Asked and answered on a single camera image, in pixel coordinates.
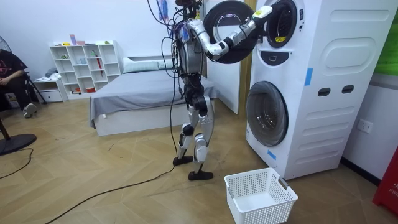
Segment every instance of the laminate floor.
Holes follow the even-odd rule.
[[[0,223],[45,223],[99,192],[153,178],[172,168],[169,128],[98,137],[88,127],[88,100],[40,105],[31,119],[1,113],[9,134],[32,133],[32,162],[0,179]],[[172,128],[176,142],[180,127]],[[216,126],[203,170],[215,178],[190,182],[191,164],[152,182],[96,197],[56,224],[233,223],[223,177],[266,167],[245,140],[246,122],[216,102]],[[0,157],[0,176],[22,167],[29,151]],[[288,223],[398,223],[371,200],[376,186],[347,167],[288,183],[299,200]]]

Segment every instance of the gray bedsheet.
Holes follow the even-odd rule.
[[[185,102],[178,92],[178,82],[182,89],[184,85],[180,78],[175,79],[175,104]],[[206,95],[218,97],[219,91],[211,81],[202,77],[201,82]],[[122,74],[91,96],[90,126],[95,128],[94,119],[102,114],[170,105],[173,88],[173,78],[165,70]]]

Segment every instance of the green wall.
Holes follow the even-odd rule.
[[[374,73],[398,76],[398,13],[392,21]]]

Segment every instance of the robot leg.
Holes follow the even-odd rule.
[[[195,110],[193,106],[188,106],[189,123],[185,123],[181,127],[180,140],[178,142],[179,150],[178,157],[173,159],[173,165],[186,164],[193,161],[192,156],[185,156],[187,148],[190,145],[193,137],[193,132],[198,124],[199,111]]]
[[[208,146],[214,128],[214,111],[211,100],[208,96],[198,98],[199,104],[199,121],[203,133],[195,136],[195,152],[193,161],[195,171],[188,175],[189,180],[208,180],[213,178],[213,173],[202,171],[203,163],[206,160]]]

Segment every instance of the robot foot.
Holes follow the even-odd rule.
[[[212,172],[199,171],[197,174],[192,171],[188,175],[188,180],[210,180],[213,178]]]
[[[173,159],[173,166],[178,166],[181,164],[186,164],[193,161],[193,156],[183,156],[181,159],[174,158]]]

